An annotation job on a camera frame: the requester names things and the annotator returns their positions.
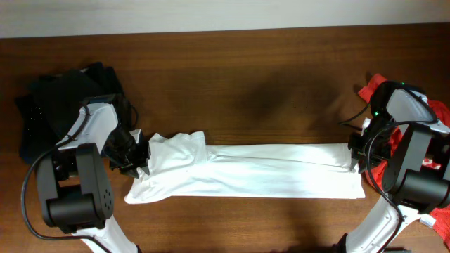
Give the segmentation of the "white t-shirt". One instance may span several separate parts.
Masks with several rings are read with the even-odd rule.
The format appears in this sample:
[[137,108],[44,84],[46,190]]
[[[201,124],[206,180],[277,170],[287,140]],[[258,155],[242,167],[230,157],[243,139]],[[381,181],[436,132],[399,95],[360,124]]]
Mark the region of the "white t-shirt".
[[207,145],[197,131],[152,136],[149,172],[124,200],[158,202],[172,196],[359,199],[361,176],[344,143]]

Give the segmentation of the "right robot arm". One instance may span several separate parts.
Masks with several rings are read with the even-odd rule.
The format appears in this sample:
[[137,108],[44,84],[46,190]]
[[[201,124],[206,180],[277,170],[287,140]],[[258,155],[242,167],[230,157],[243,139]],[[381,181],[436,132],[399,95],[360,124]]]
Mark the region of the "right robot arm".
[[425,92],[384,81],[366,107],[372,119],[349,137],[351,165],[368,173],[386,164],[380,199],[364,221],[333,245],[333,252],[384,252],[411,222],[449,206],[449,128],[430,107]]

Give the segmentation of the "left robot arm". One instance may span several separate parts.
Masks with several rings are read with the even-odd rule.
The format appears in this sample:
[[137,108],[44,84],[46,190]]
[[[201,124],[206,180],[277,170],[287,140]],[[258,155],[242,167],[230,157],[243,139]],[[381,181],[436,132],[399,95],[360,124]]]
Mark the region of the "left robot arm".
[[92,252],[140,252],[113,216],[110,169],[137,179],[147,174],[150,148],[132,123],[135,109],[122,94],[86,98],[79,117],[54,148],[32,165],[45,224]]

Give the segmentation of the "black folded garment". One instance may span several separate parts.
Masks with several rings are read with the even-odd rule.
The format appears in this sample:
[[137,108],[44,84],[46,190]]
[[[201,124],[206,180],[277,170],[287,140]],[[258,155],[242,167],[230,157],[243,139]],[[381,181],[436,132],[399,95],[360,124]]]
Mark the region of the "black folded garment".
[[30,84],[30,91],[58,138],[64,137],[75,123],[79,104],[85,98],[124,95],[114,68],[106,67],[101,62],[62,74],[41,76]]

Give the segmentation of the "dark navy folded garment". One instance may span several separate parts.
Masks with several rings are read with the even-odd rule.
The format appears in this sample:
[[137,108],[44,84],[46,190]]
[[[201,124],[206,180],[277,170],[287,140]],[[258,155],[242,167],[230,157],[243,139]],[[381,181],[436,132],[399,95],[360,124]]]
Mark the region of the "dark navy folded garment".
[[32,164],[40,154],[52,148],[68,133],[74,122],[73,100],[38,101],[32,94],[15,98],[15,104],[23,119],[19,156]]

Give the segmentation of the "red t-shirt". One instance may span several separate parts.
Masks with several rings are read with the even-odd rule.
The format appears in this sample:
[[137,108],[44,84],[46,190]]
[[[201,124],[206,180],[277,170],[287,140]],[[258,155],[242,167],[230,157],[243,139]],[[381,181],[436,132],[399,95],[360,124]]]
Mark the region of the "red t-shirt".
[[[383,83],[387,81],[385,77],[380,74],[373,75],[368,84],[358,90],[358,95],[367,103],[370,101],[371,96],[375,93],[375,90]],[[436,116],[442,121],[444,125],[449,127],[449,109],[445,104],[438,100],[430,100],[428,105],[435,112]],[[392,154],[402,138],[402,133],[397,127],[392,134],[389,134],[387,145],[391,148],[390,154]],[[380,165],[372,169],[372,175],[377,185],[382,188],[383,174],[386,170],[387,163],[381,162]],[[447,248],[449,248],[449,207],[443,209],[434,209],[430,215],[435,223],[432,228],[443,239]]]

